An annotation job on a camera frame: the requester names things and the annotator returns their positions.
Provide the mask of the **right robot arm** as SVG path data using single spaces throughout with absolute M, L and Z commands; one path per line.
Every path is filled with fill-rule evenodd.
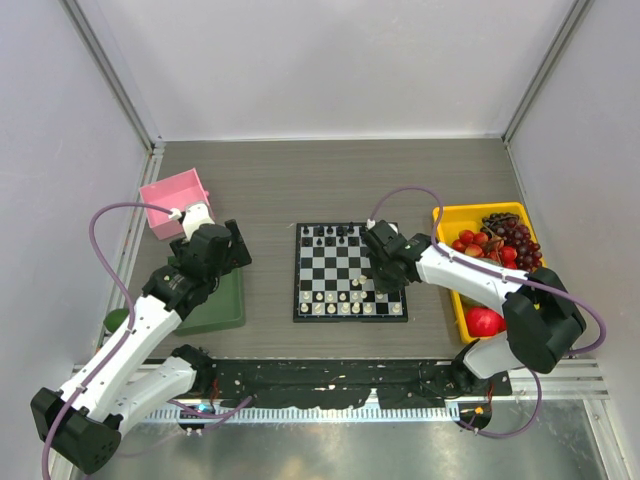
M 379 293 L 411 283 L 455 291 L 499 314 L 505 331 L 475 340 L 451 362 L 457 395 L 474 394 L 494 375 L 527 368 L 548 374 L 584 333 L 586 322 L 555 272 L 498 267 L 461 254 L 425 234 L 405 238 L 384 220 L 367 222 L 361 238 Z

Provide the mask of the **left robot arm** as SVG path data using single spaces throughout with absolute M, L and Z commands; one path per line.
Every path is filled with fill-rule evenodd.
M 170 244 L 172 261 L 151 274 L 138 298 L 125 298 L 125 319 L 80 371 L 56 390 L 41 388 L 30 402 L 44 443 L 43 478 L 50 476 L 52 452 L 86 475 L 97 472 L 148 414 L 179 395 L 201 398 L 213 388 L 212 359 L 190 345 L 177 348 L 143 378 L 131 379 L 224 276 L 252 262 L 236 221 L 217 223 L 205 203 L 160 211 L 184 232 Z

